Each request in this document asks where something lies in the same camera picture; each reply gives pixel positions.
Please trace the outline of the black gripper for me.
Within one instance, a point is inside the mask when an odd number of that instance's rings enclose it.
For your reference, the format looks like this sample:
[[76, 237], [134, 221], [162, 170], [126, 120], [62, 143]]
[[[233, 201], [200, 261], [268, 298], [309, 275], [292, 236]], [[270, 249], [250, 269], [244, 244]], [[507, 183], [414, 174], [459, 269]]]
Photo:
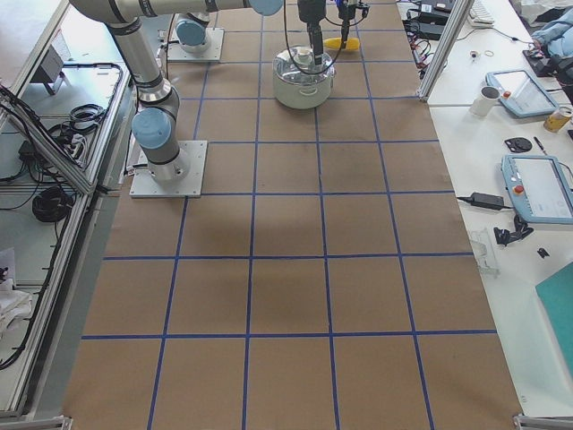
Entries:
[[344, 19], [341, 24], [340, 48], [346, 49], [350, 29], [350, 21], [348, 19], [354, 19], [358, 11], [361, 12], [361, 17], [365, 18], [369, 13], [370, 6], [359, 0], [337, 0], [336, 6], [338, 17]]
[[297, 0], [298, 16], [306, 23], [314, 63], [322, 65], [323, 38], [320, 22], [326, 17], [325, 0]]

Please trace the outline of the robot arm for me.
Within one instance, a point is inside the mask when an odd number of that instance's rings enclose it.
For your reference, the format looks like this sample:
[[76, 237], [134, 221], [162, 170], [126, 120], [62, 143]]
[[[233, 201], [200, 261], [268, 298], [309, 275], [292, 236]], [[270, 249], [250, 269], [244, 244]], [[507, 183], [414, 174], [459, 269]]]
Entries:
[[189, 36], [182, 31], [182, 45], [197, 46], [211, 13], [220, 10], [252, 9], [263, 16], [277, 13], [284, 1], [73, 1], [84, 16], [107, 26], [115, 45], [139, 90], [142, 111], [132, 121], [132, 132], [147, 157], [148, 169], [158, 181], [185, 177], [190, 162], [175, 137], [180, 99], [164, 77], [151, 48], [141, 33], [141, 17], [178, 14], [179, 27], [190, 25]]
[[[270, 16], [285, 7], [285, 1], [205, 1], [205, 12], [179, 13], [174, 16], [175, 29], [167, 33], [167, 53], [179, 62], [218, 62], [221, 57], [224, 30], [210, 28], [210, 14], [223, 9], [252, 8], [258, 14]], [[314, 63], [322, 65], [323, 37], [321, 21], [326, 18], [325, 1], [297, 1], [298, 17], [306, 25]]]

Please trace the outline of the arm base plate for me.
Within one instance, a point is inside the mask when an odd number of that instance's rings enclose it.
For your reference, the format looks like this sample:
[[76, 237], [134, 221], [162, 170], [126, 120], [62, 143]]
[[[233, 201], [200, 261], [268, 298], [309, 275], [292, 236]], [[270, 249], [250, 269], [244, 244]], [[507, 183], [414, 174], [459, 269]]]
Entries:
[[207, 28], [201, 45], [185, 45], [173, 31], [169, 41], [167, 61], [175, 63], [218, 63], [222, 54], [225, 31], [222, 28]]
[[141, 151], [130, 189], [132, 198], [200, 197], [206, 165], [207, 141], [179, 141], [176, 159], [166, 165], [149, 163]]

